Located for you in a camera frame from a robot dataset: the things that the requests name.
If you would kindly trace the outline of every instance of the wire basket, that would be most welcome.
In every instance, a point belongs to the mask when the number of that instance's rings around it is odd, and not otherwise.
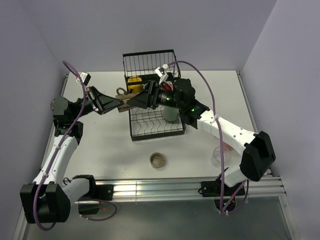
[[[173,49],[123,54],[124,78],[127,90],[129,90],[128,86],[137,85],[137,82],[128,82],[130,77],[141,78],[142,81],[138,82],[139,85],[147,84],[150,80],[158,82],[160,77],[156,74],[155,69],[176,60]],[[173,64],[166,72],[169,75],[167,82],[173,84],[175,80],[181,78],[178,64]],[[173,122],[166,121],[163,118],[164,108],[164,106],[159,106],[156,109],[136,107],[129,111],[132,141],[170,137],[185,133],[186,125],[180,117]]]

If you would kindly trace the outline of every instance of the tabletop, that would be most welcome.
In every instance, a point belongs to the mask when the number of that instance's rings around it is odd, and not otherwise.
[[[216,102],[216,112],[228,121],[253,131],[250,114],[245,102],[236,71],[201,71],[207,79]],[[89,86],[114,97],[116,89],[126,87],[124,73],[89,72]],[[195,71],[181,71],[181,77],[190,79],[195,88],[196,99],[212,109],[208,88]],[[82,97],[81,86],[72,74],[66,80],[63,96],[69,101]],[[129,114],[117,109],[105,115],[95,112],[83,116],[83,136],[73,153],[65,176],[90,174],[96,180],[163,179],[216,177],[221,168],[213,165],[211,158],[219,140],[207,132],[186,126],[184,135],[132,141],[130,137]],[[51,136],[49,147],[53,144]],[[153,168],[150,155],[164,154],[166,162],[161,168]],[[226,164],[240,163],[235,150],[230,151],[231,160]]]

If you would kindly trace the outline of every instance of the lavender wall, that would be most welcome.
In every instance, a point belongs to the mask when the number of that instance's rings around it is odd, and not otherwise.
[[[0,224],[12,239],[22,209],[19,191],[37,174],[52,125],[48,103],[63,75],[18,0],[0,1]]]
[[[173,48],[201,70],[241,70],[276,0],[28,0],[57,60],[122,71],[122,53]]]
[[[279,0],[242,71],[301,237],[320,236],[320,1]]]

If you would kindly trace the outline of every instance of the gray floor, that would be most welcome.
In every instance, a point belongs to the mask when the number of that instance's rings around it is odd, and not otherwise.
[[[251,198],[238,212],[219,215],[212,200],[117,203],[118,213],[103,222],[79,218],[77,206],[65,223],[44,232],[28,226],[26,240],[288,240],[277,197]],[[112,207],[96,217],[103,218]]]

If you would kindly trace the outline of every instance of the transparent cup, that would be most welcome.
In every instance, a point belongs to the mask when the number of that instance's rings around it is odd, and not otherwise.
[[[223,158],[224,165],[228,164],[231,160],[231,153],[228,148],[223,147]],[[220,146],[216,147],[213,150],[213,154],[211,157],[211,163],[214,166],[221,166],[221,154],[220,154]]]

